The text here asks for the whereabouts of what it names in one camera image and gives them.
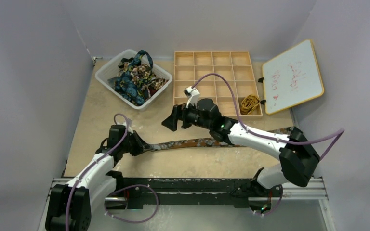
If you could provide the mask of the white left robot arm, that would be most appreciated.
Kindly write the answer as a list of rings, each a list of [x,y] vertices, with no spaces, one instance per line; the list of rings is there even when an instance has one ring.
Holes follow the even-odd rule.
[[[108,195],[128,194],[132,186],[124,186],[121,172],[114,166],[125,153],[132,156],[150,150],[136,131],[126,125],[112,125],[109,136],[96,151],[90,163],[65,184],[56,184],[50,194],[45,220],[47,231],[86,231],[93,211],[104,205]]]

